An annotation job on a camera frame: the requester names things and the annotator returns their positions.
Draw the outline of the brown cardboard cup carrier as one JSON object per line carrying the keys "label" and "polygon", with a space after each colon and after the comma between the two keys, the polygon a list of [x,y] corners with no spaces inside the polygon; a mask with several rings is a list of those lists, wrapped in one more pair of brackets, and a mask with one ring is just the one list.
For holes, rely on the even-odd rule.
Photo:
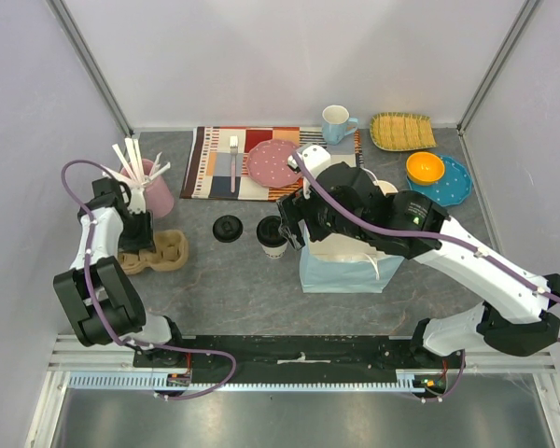
{"label": "brown cardboard cup carrier", "polygon": [[120,252],[118,261],[127,275],[139,274],[145,269],[154,272],[172,272],[181,269],[189,258],[189,241],[181,230],[157,231],[155,249],[141,249],[137,254]]}

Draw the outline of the blue white paper bag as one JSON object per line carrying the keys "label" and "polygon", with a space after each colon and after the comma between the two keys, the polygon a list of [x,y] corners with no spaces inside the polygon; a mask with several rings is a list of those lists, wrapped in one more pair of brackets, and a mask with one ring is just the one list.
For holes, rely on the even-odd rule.
{"label": "blue white paper bag", "polygon": [[305,293],[382,293],[404,261],[337,233],[313,242],[303,230],[300,280]]}

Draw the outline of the black coffee cup lid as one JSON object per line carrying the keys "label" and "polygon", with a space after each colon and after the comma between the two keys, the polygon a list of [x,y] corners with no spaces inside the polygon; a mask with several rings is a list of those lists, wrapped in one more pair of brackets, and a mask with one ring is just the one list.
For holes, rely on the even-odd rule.
{"label": "black coffee cup lid", "polygon": [[265,247],[279,247],[287,242],[280,231],[281,218],[279,216],[266,216],[258,224],[256,235],[261,245]]}

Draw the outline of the white paper cup stack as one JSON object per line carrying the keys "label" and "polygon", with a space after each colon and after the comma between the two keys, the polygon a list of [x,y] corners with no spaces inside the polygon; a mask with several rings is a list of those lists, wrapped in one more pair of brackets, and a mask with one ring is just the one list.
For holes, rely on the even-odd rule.
{"label": "white paper cup stack", "polygon": [[390,182],[385,180],[374,180],[373,184],[384,194],[396,194],[398,189]]}

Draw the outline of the white paper coffee cup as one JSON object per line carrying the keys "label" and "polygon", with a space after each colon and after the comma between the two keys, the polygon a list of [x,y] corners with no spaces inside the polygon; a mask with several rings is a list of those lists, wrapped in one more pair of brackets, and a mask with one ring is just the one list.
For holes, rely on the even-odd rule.
{"label": "white paper coffee cup", "polygon": [[288,241],[284,237],[263,238],[259,243],[264,254],[270,259],[282,258],[288,246]]}

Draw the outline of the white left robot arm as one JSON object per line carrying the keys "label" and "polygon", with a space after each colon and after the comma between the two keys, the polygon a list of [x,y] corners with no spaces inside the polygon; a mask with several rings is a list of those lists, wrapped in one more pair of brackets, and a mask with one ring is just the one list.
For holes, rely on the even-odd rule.
{"label": "white left robot arm", "polygon": [[92,182],[94,197],[77,217],[82,226],[77,256],[68,271],[56,275],[53,287],[79,342],[85,346],[139,345],[166,367],[186,356],[186,345],[172,319],[146,312],[140,296],[119,262],[119,252],[137,255],[154,249],[153,217],[133,214],[124,196],[130,189],[111,178]]}

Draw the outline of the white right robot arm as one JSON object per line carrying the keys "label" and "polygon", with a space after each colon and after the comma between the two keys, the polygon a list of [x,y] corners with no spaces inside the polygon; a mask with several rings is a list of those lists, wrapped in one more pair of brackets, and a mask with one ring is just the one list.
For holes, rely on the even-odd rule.
{"label": "white right robot arm", "polygon": [[430,367],[455,351],[489,346],[528,357],[560,343],[560,275],[532,274],[481,244],[427,196],[384,194],[360,168],[323,166],[293,154],[301,189],[278,202],[281,231],[296,249],[332,235],[440,271],[481,298],[466,312],[428,318],[409,343],[411,361]]}

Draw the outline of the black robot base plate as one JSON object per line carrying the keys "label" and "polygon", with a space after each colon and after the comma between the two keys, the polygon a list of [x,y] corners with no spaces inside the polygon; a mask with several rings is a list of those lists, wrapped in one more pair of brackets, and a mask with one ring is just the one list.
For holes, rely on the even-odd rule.
{"label": "black robot base plate", "polygon": [[190,369],[195,383],[218,383],[233,355],[237,368],[231,385],[329,385],[393,383],[397,370],[449,370],[461,366],[461,353],[439,357],[414,345],[408,338],[388,336],[239,336],[201,335],[180,340],[188,349],[204,354],[164,352],[136,355],[136,368]]}

